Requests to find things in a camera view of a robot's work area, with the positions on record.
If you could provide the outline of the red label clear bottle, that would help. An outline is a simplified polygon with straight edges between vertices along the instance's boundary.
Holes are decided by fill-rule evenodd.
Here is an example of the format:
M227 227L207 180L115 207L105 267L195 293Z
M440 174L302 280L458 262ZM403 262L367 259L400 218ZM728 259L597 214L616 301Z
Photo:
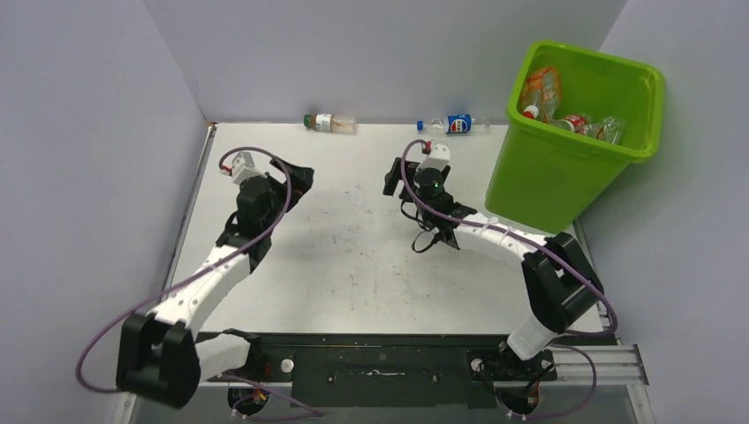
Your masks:
M586 127L592 118L586 113L568 114L559 119L552 120L549 124L569 132L584 134Z

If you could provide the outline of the blue label water bottle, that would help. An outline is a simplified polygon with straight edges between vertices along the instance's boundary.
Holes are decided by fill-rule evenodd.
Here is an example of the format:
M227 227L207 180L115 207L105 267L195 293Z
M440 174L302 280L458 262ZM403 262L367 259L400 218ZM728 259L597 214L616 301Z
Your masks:
M618 144L624 133L624 121L618 117L604 117L599 125L595 136L597 140L606 141L609 144Z

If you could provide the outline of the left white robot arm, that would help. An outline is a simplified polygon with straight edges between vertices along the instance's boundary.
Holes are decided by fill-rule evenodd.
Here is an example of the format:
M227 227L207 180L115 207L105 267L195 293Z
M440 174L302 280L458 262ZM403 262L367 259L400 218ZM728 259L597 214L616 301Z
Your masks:
M116 385L160 403L185 406L201 382L232 372L244 381L262 371L256 337L229 329L201 337L200 330L222 300L261 264L272 246L279 217L296 206L314 183L314 170L273 158L284 181L255 169L247 152L237 154L231 177L238 185L236 209L203 264L164 300L123 322Z

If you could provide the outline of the red blue label bottle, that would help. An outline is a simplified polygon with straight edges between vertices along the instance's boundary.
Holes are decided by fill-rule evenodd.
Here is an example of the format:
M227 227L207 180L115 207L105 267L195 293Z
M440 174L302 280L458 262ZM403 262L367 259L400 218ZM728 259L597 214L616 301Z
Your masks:
M521 115L529 119L538 120L541 116L541 109L536 104L528 104L522 109Z

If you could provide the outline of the orange bottle white cap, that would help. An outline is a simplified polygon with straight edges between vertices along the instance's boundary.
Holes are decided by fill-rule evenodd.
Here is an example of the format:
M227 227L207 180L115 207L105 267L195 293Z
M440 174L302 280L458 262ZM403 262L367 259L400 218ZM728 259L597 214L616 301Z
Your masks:
M538 120L550 122L562 102L561 79L555 67L544 67L531 72L526 78L519 97L518 111L528 104L536 104L541 109Z

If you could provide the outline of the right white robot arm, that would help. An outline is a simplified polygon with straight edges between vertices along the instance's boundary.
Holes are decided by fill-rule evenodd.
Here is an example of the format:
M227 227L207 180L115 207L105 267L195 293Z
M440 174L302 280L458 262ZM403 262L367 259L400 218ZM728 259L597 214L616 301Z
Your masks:
M382 192L415 206L406 218L431 234L430 246L445 244L482 254L521 274L531 312L499 344L493 373L499 379L519 380L549 371L552 356L547 347L571 334L579 318L596 307L603 294L600 279L571 234L515 232L455 201L444 187L449 171L397 157L385 174Z

